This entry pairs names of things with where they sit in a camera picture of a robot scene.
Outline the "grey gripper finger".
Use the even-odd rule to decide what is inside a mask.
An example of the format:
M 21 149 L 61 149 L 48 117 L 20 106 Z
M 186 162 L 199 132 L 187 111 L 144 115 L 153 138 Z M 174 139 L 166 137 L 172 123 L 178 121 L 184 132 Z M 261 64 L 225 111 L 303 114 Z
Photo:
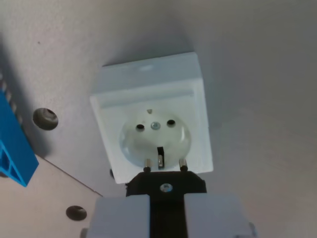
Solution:
M 97 199 L 88 238 L 149 238 L 150 197 L 132 195 Z
M 184 195 L 189 238 L 254 238 L 254 227 L 240 200 L 232 195 Z

